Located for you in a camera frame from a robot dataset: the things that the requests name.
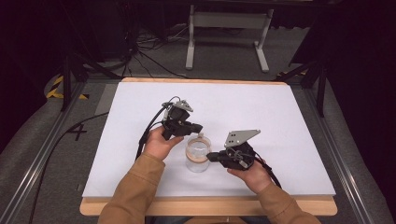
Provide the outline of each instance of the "metal rail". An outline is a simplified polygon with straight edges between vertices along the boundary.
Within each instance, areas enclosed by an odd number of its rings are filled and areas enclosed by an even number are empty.
[[[355,212],[356,218],[358,219],[359,223],[362,224],[374,223],[373,219],[371,218],[370,214],[367,211],[366,206],[364,205],[364,201],[361,197],[361,193],[359,192],[358,186],[356,185],[355,179],[353,178],[352,173],[350,173],[347,164],[341,157],[341,154],[338,150],[338,146],[335,143],[334,138],[332,137],[332,132],[329,129],[326,119],[321,118],[318,114],[314,93],[312,92],[312,90],[304,90],[304,93],[308,100],[311,110],[315,114],[320,129],[323,131],[325,135],[327,145],[329,146],[330,149],[329,155],[341,179],[341,183],[343,184],[344,190],[352,206],[352,209]]]
[[[21,207],[26,200],[29,192],[33,188],[37,178],[40,176],[41,171],[44,167],[46,160],[49,158],[50,151],[53,148],[59,133],[64,126],[64,123],[72,110],[72,107],[76,103],[78,97],[81,95],[82,90],[84,89],[85,83],[78,82],[76,83],[76,87],[73,90],[72,101],[70,105],[66,108],[64,112],[61,112],[58,118],[55,120],[51,130],[49,131],[49,135],[35,156],[35,160],[32,165],[27,170],[23,180],[20,183],[17,191],[9,202],[5,212],[0,217],[0,224],[8,224],[13,223],[15,217],[21,210]]]

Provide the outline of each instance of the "wooden table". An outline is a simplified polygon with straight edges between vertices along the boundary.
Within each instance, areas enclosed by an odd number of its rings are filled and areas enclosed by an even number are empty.
[[[127,77],[122,82],[228,83],[286,85],[282,82],[199,80]],[[314,216],[334,216],[337,206],[332,196],[295,196],[297,204]],[[83,198],[80,212],[85,216],[99,216],[110,198]],[[263,216],[256,197],[167,197],[156,198],[147,216]]]

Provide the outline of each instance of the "person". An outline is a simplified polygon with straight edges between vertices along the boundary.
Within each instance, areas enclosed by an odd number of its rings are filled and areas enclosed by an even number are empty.
[[[165,163],[163,160],[183,137],[165,140],[163,126],[151,130],[142,155],[118,184],[110,202],[104,207],[98,223],[143,224],[160,182]],[[319,223],[309,213],[301,210],[287,192],[277,187],[264,168],[255,162],[247,171],[227,170],[245,181],[257,194],[264,214],[271,223]]]

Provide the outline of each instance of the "brown sweater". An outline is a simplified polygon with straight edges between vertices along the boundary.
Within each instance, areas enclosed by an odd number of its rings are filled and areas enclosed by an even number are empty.
[[[98,223],[144,224],[145,214],[155,197],[165,163],[143,153],[116,188]],[[288,193],[272,184],[258,194],[264,213],[271,223],[319,223],[303,212]]]

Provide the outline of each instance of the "gray carpet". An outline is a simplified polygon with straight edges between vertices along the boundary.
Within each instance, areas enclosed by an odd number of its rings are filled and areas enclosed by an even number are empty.
[[[281,71],[290,70],[289,60],[305,34],[306,30],[298,29],[270,30],[264,45],[264,53],[270,66],[268,74],[261,72],[252,47],[252,42],[259,35],[256,31],[245,30],[239,35],[229,35],[216,29],[198,32],[194,67],[191,71],[184,69],[187,53],[186,40],[180,39],[160,49],[144,52],[169,70],[191,78],[269,80]],[[139,55],[136,57],[154,77],[175,77],[147,58]],[[137,60],[133,59],[129,67],[131,73],[127,70],[125,76],[148,77],[148,72]],[[115,72],[121,74],[122,68]],[[89,100],[76,102],[63,130],[79,120],[109,109],[115,85],[108,83],[109,80],[102,75],[91,75],[91,79],[83,90],[84,94],[90,95]],[[315,111],[310,109],[304,90],[296,85],[292,86],[292,90],[337,193],[334,197],[338,207],[337,215],[319,219],[323,223],[358,223],[343,183],[329,157],[324,135],[315,120]],[[3,212],[6,209],[13,193],[21,183],[24,172],[33,161],[51,125],[56,120],[61,106],[61,99],[49,99],[23,125],[0,155],[0,198],[2,200],[0,211]],[[330,85],[326,90],[324,110],[333,138],[356,180],[374,223],[393,223],[385,199],[367,171],[347,129]],[[55,148],[41,186],[34,223],[96,223],[97,217],[84,217],[78,211],[78,207],[105,122],[106,116],[85,122],[83,129],[87,132],[83,133],[78,141],[76,141],[75,133],[68,133]],[[36,188],[33,188],[14,223],[28,223],[35,191]]]

